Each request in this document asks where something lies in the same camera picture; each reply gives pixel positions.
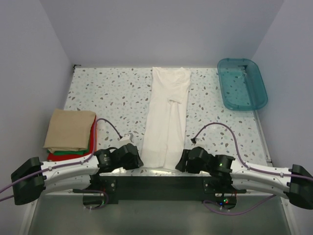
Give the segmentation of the white t shirt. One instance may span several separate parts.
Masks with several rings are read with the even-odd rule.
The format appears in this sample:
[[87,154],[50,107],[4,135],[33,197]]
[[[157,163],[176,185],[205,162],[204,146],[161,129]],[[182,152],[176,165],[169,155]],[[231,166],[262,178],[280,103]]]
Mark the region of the white t shirt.
[[147,168],[175,170],[184,150],[191,71],[154,67],[152,75],[141,159]]

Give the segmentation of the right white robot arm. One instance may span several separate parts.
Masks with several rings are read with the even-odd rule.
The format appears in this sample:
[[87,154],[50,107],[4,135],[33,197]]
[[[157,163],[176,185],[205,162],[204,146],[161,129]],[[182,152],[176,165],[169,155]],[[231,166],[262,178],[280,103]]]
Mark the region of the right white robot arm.
[[228,155],[212,155],[202,147],[185,149],[175,167],[181,172],[209,173],[210,186],[220,192],[253,190],[288,199],[299,208],[313,208],[313,177],[302,166],[291,168],[247,164]]

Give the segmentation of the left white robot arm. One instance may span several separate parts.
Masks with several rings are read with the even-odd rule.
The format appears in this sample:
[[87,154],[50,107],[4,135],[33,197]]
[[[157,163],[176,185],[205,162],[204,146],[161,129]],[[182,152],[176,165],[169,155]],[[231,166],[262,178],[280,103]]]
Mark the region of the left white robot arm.
[[42,162],[38,157],[33,157],[11,174],[14,203],[28,204],[43,193],[67,189],[96,192],[101,188],[101,180],[96,174],[142,166],[138,149],[131,143],[120,148],[99,149],[87,157],[59,162]]

